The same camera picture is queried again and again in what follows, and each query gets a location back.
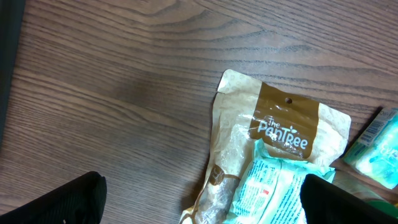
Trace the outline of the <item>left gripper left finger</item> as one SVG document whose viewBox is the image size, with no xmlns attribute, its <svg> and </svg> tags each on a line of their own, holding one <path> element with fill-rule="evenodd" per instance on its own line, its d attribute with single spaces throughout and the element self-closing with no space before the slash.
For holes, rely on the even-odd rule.
<svg viewBox="0 0 398 224">
<path fill-rule="evenodd" d="M 90 171 L 1 215 L 1 224 L 99 224 L 106 196 L 106 178 Z"/>
</svg>

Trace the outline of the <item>brown nut pouch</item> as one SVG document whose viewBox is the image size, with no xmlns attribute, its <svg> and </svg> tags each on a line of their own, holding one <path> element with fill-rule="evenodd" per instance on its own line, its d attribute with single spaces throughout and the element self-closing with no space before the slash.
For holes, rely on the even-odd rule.
<svg viewBox="0 0 398 224">
<path fill-rule="evenodd" d="M 224 223 L 257 140 L 272 157 L 332 167 L 351 126 L 347 114 L 230 69 L 221 77 L 212 117 L 205 183 L 181 223 Z"/>
</svg>

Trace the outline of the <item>mint green snack packet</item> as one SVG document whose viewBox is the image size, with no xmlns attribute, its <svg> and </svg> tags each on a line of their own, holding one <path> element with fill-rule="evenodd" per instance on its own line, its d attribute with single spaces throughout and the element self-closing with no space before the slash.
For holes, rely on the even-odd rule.
<svg viewBox="0 0 398 224">
<path fill-rule="evenodd" d="M 297 224 L 306 223 L 300 189 L 306 175 L 313 174 L 329 183 L 332 167 L 308 161 L 272 157 L 263 140 L 254 143 L 253 159 L 235 190 L 224 223 Z"/>
</svg>

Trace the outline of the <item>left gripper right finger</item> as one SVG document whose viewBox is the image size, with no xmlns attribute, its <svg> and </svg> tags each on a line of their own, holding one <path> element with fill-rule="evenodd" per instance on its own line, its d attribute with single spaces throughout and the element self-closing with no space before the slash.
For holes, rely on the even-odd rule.
<svg viewBox="0 0 398 224">
<path fill-rule="evenodd" d="M 308 223 L 397 224 L 397 212 L 380 210 L 313 174 L 306 176 L 300 200 Z"/>
</svg>

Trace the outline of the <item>small teal tissue pack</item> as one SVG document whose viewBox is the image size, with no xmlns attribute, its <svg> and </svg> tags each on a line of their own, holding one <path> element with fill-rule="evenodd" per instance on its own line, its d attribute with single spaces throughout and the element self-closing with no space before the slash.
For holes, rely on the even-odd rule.
<svg viewBox="0 0 398 224">
<path fill-rule="evenodd" d="M 388 189 L 397 186 L 397 109 L 384 108 L 350 147 L 343 160 Z"/>
</svg>

